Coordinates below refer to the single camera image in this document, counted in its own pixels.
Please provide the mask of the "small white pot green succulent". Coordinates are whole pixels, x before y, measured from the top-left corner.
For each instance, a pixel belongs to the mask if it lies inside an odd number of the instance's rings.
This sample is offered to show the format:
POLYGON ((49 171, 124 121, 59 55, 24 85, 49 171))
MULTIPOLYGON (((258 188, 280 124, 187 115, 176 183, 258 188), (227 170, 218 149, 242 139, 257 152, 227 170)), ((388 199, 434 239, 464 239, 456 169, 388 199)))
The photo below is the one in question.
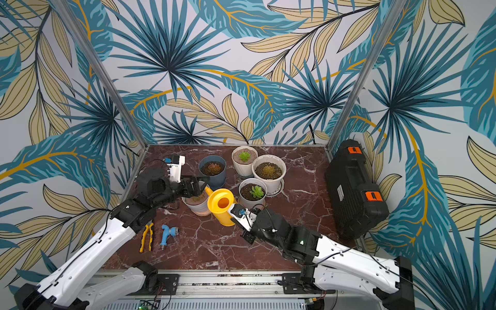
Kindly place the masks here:
POLYGON ((238 203, 243 207, 248 209, 265 207, 267 196, 265 183, 256 178, 248 178, 239 185, 238 189, 238 203))

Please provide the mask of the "white pot pink succulent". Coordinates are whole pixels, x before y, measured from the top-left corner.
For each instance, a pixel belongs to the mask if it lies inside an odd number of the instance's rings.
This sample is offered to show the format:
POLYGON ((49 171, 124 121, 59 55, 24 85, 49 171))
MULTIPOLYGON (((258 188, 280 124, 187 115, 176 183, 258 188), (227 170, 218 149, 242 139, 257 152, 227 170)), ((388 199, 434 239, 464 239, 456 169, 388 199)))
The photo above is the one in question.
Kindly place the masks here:
POLYGON ((182 198, 182 201, 186 206, 198 216, 208 216, 211 211, 208 208, 209 197, 192 197, 192 198, 182 198))

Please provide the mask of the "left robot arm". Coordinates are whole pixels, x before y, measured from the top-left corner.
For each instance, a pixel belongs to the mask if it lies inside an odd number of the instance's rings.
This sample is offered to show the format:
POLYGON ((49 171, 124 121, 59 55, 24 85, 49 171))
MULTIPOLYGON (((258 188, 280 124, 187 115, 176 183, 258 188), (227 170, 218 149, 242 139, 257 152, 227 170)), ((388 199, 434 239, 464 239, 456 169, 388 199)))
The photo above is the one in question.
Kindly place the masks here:
POLYGON ((25 284, 15 292, 18 309, 100 309, 140 290, 154 293, 164 288, 157 269, 144 261, 93 288, 85 285, 121 246, 152 222, 159 208, 201 195, 208 181, 207 176, 182 176, 179 165, 171 165, 168 171, 144 170, 136 177, 135 193, 111 211, 103 228, 72 258, 40 283, 25 284))

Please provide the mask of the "large white pot yellow succulent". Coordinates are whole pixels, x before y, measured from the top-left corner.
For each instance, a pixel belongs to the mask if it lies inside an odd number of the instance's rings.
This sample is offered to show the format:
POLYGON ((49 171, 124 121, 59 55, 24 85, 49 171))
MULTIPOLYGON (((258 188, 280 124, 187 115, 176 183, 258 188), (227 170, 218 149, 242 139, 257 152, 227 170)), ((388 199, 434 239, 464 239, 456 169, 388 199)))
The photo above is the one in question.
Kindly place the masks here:
POLYGON ((287 168, 278 156, 267 154, 257 157, 252 172, 255 178, 266 185, 267 196, 276 196, 283 189, 287 168))

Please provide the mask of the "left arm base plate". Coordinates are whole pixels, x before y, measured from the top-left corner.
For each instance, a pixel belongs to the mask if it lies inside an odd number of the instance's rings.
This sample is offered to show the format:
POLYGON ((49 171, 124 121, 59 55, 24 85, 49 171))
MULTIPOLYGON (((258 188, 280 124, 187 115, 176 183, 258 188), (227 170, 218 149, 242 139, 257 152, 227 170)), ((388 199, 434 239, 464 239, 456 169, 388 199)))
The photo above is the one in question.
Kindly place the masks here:
POLYGON ((152 275, 146 278, 141 289, 134 293, 128 294, 128 296, 175 296, 178 289, 179 279, 179 274, 152 275))

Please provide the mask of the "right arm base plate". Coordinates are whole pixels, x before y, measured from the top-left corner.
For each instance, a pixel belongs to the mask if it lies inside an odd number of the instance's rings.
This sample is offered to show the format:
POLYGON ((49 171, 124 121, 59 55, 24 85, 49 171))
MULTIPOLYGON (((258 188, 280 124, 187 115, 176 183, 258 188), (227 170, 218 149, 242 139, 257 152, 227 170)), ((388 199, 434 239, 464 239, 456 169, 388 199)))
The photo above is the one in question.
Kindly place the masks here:
POLYGON ((317 288, 314 284, 303 283, 303 281, 300 279, 300 273, 283 273, 282 278, 280 280, 277 280, 277 284, 283 287, 284 294, 286 295, 328 295, 335 294, 337 292, 335 289, 324 291, 317 288))

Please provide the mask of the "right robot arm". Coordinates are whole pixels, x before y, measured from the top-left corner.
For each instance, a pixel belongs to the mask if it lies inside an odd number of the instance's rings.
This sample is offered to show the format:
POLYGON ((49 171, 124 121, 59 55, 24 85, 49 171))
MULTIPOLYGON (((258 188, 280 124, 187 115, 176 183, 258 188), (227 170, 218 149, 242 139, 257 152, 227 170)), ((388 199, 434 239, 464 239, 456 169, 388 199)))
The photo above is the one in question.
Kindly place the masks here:
POLYGON ((415 308, 409 259, 365 254, 306 227, 292 226, 271 209, 236 204, 229 213, 247 242, 271 244, 285 259, 301 265, 297 285, 306 293, 345 289, 368 295, 386 309, 415 308))

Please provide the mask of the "yellow plastic watering can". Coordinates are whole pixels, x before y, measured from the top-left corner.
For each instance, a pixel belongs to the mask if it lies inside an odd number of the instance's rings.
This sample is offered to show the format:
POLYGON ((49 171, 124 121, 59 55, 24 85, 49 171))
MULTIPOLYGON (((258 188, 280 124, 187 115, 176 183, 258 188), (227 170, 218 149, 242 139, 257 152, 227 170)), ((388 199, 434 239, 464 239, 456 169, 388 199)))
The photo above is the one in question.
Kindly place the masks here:
POLYGON ((205 188, 209 198, 207 206, 215 218, 226 227, 234 226, 229 208, 236 203, 233 193, 228 189, 217 189, 213 191, 209 186, 205 188))

